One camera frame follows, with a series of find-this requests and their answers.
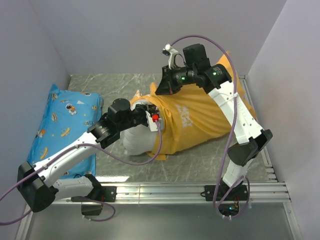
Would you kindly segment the orange pillowcase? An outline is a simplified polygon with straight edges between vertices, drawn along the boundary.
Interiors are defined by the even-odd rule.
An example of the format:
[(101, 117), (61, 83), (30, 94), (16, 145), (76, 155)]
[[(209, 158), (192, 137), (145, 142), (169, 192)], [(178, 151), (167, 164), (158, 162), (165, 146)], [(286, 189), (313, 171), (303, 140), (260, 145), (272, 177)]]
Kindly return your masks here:
[(230, 132), (231, 125), (221, 109), (195, 84), (183, 86), (174, 95), (156, 95), (156, 89), (157, 84), (153, 82), (149, 94), (141, 95), (137, 91), (131, 106), (153, 104), (159, 109), (164, 130), (156, 139), (158, 160)]

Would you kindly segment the blue cartoon pillow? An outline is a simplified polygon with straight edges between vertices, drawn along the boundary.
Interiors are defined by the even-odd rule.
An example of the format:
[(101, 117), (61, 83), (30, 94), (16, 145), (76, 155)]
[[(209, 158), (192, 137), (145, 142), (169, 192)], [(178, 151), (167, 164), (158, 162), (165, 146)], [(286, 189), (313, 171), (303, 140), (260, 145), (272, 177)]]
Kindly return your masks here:
[(27, 161), (35, 165), (73, 143), (101, 118), (103, 105), (98, 93), (61, 90), (53, 84)]

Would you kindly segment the white pillow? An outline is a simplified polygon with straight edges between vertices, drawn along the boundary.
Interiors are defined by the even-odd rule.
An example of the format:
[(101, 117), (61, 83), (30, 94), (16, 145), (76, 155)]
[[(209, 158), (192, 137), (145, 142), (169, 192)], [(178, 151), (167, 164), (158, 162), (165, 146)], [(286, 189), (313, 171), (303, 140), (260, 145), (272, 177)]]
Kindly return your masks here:
[(123, 146), (128, 156), (138, 156), (144, 153), (155, 155), (158, 146), (157, 131), (150, 131), (148, 126), (138, 125), (124, 131)]

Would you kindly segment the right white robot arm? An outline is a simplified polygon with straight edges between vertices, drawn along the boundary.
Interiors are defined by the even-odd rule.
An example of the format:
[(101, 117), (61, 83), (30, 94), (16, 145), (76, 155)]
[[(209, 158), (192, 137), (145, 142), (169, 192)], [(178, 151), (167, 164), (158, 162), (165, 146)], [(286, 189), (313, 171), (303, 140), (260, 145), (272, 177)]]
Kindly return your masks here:
[(190, 45), (183, 50), (182, 67), (176, 65), (178, 51), (171, 45), (162, 52), (169, 57), (168, 63), (147, 97), (158, 108), (162, 124), (151, 152), (171, 155), (225, 135), (235, 137), (237, 143), (228, 145), (224, 153), (230, 157), (228, 167), (221, 168), (218, 177), (223, 183), (221, 196), (231, 200), (272, 132), (256, 121), (227, 52), (211, 64), (202, 44)]

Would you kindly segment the aluminium mounting rail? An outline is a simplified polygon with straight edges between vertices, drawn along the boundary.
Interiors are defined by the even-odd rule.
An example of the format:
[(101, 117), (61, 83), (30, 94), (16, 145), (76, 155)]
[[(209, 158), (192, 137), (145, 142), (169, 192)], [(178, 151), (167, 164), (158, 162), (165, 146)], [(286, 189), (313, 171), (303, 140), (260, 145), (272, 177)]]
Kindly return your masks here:
[[(59, 180), (55, 188), (55, 204), (80, 202), (81, 195), (87, 195), (89, 187), (80, 179)], [(215, 185), (210, 183), (117, 183), (102, 182), (100, 189), (104, 200), (115, 204), (202, 204), (213, 200)], [(224, 199), (224, 204), (234, 200), (240, 203), (289, 203), (291, 198), (283, 182), (243, 183), (233, 189)]]

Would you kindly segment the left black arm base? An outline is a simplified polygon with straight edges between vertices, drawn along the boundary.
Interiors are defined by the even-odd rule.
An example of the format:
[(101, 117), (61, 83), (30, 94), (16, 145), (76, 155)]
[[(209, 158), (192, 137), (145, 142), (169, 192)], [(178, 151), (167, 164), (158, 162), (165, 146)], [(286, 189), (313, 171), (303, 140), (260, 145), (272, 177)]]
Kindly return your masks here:
[(87, 196), (71, 197), (71, 202), (81, 203), (81, 214), (85, 217), (99, 216), (106, 203), (114, 203), (117, 196), (116, 186), (102, 186), (93, 189)]

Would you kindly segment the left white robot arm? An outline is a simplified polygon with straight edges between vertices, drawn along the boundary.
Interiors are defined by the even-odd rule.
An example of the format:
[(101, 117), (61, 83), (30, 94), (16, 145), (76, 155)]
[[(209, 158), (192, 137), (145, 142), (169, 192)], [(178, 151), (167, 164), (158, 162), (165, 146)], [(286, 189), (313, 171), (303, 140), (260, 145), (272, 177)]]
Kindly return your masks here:
[(127, 99), (114, 100), (100, 120), (70, 145), (34, 165), (28, 162), (21, 164), (17, 190), (34, 213), (66, 198), (100, 204), (105, 199), (104, 190), (92, 174), (73, 179), (61, 177), (98, 151), (103, 152), (120, 139), (124, 130), (145, 126), (159, 131), (159, 117), (159, 110), (154, 104), (137, 103), (131, 107)]

